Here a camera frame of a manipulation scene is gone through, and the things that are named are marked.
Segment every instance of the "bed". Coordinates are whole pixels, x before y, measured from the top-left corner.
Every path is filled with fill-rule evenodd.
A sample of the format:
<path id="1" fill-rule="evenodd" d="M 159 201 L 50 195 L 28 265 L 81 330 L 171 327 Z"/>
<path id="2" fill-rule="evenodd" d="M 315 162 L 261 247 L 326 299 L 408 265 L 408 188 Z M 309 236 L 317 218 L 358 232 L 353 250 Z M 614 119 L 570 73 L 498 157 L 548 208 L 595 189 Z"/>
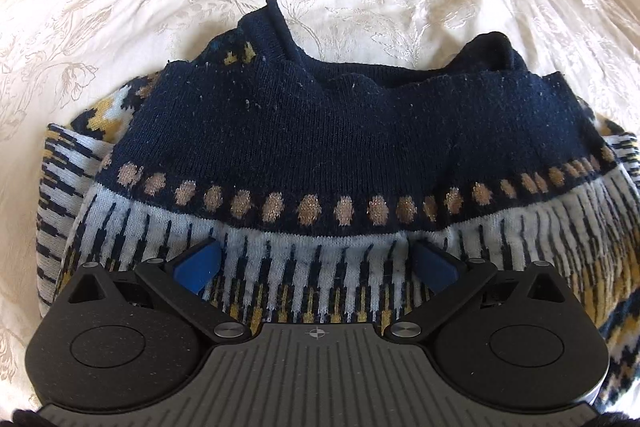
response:
<path id="1" fill-rule="evenodd" d="M 192 59 L 264 0 L 9 0 L 0 9 L 0 417 L 37 399 L 24 350 L 40 319 L 34 220 L 49 122 L 168 60 Z M 279 0 L 329 61 L 444 65 L 479 33 L 509 36 L 536 73 L 640 128 L 640 0 Z M 630 407 L 631 397 L 626 402 Z"/>

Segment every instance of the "metal pivot bolt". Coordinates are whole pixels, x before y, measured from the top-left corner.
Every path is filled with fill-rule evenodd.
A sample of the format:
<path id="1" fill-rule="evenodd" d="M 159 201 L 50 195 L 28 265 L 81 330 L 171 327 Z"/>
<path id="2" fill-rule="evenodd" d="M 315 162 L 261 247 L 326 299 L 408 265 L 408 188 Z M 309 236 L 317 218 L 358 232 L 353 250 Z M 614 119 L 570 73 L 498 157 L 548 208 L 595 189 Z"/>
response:
<path id="1" fill-rule="evenodd" d="M 244 333 L 244 326 L 237 322 L 223 322 L 218 324 L 213 332 L 223 339 L 234 339 Z"/>
<path id="2" fill-rule="evenodd" d="M 411 339 L 420 335 L 420 326 L 415 323 L 400 321 L 391 325 L 391 334 L 402 339 Z"/>

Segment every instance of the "crosshair symbol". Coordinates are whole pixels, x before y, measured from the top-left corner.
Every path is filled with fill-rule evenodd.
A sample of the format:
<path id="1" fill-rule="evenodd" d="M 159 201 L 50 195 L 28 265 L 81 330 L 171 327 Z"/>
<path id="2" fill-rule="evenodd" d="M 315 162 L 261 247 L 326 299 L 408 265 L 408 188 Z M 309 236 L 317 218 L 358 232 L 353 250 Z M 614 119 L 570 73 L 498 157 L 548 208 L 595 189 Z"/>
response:
<path id="1" fill-rule="evenodd" d="M 321 330 L 320 328 L 313 328 L 311 331 L 307 331 L 306 334 L 315 338 L 315 340 L 318 340 L 320 337 L 324 337 L 326 335 L 326 331 Z"/>

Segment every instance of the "gray ribbed plate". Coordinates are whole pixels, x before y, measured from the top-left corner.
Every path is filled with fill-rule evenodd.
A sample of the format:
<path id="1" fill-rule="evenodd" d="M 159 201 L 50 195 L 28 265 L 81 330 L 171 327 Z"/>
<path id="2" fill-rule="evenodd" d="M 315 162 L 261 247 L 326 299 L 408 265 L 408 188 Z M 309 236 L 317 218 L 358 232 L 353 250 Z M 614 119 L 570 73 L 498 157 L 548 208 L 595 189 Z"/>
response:
<path id="1" fill-rule="evenodd" d="M 266 324 L 256 339 L 216 347 L 183 389 L 139 411 L 82 414 L 46 406 L 63 427 L 579 426 L 587 404 L 547 415 L 492 410 L 460 396 L 417 346 L 368 324 Z"/>

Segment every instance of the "navy blue knit fabric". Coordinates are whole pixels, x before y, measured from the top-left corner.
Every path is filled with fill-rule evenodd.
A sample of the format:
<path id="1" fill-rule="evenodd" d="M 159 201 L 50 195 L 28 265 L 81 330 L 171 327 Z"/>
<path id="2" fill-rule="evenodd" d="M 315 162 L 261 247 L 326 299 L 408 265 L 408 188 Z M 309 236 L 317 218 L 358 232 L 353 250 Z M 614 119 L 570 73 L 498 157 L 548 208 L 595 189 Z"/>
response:
<path id="1" fill-rule="evenodd" d="M 229 57 L 236 60 L 227 64 Z M 532 191 L 521 177 L 600 157 L 602 146 L 562 75 L 530 73 L 500 33 L 475 38 L 441 70 L 330 64 L 295 44 L 276 1 L 267 0 L 193 62 L 167 65 L 97 181 L 127 198 L 262 230 L 433 230 L 565 192 L 584 179 L 567 176 L 561 189 Z M 165 188 L 149 195 L 143 183 L 119 184 L 128 162 L 143 167 L 143 180 L 162 172 Z M 603 170 L 613 165 L 604 162 Z M 175 190 L 185 180 L 194 182 L 194 195 L 178 204 Z M 503 180 L 517 198 L 500 190 Z M 401 222 L 394 212 L 399 198 L 420 208 L 426 196 L 444 201 L 452 187 L 472 201 L 476 184 L 490 190 L 487 204 L 462 204 L 435 221 L 418 212 Z M 229 204 L 208 211 L 202 202 L 213 185 L 225 202 L 247 190 L 251 208 L 241 219 Z M 260 208 L 274 192 L 284 211 L 266 223 Z M 305 224 L 296 209 L 309 194 L 321 212 Z M 344 196 L 356 210 L 381 196 L 388 218 L 380 224 L 355 212 L 342 226 L 334 208 Z"/>

